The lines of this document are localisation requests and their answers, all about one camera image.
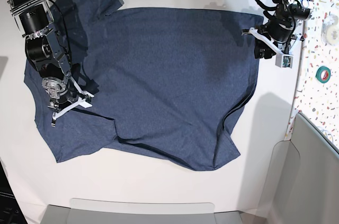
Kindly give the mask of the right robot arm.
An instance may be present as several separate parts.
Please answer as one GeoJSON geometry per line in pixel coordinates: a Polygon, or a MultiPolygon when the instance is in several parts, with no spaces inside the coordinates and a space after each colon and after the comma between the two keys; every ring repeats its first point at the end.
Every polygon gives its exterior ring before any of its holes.
{"type": "Polygon", "coordinates": [[[16,25],[25,39],[25,54],[30,65],[42,78],[42,87],[49,95],[53,109],[51,125],[68,111],[91,107],[94,97],[84,91],[72,76],[70,46],[60,43],[48,2],[51,0],[7,0],[16,25]]]}

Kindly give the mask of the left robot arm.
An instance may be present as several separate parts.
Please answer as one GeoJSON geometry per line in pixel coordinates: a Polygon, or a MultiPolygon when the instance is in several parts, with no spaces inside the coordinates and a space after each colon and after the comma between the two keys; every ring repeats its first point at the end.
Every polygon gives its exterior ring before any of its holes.
{"type": "Polygon", "coordinates": [[[267,6],[261,0],[255,1],[263,9],[267,22],[242,30],[242,34],[255,37],[255,58],[270,59],[279,54],[288,56],[292,41],[299,39],[295,33],[297,23],[311,18],[313,0],[272,0],[274,6],[267,6]]]}

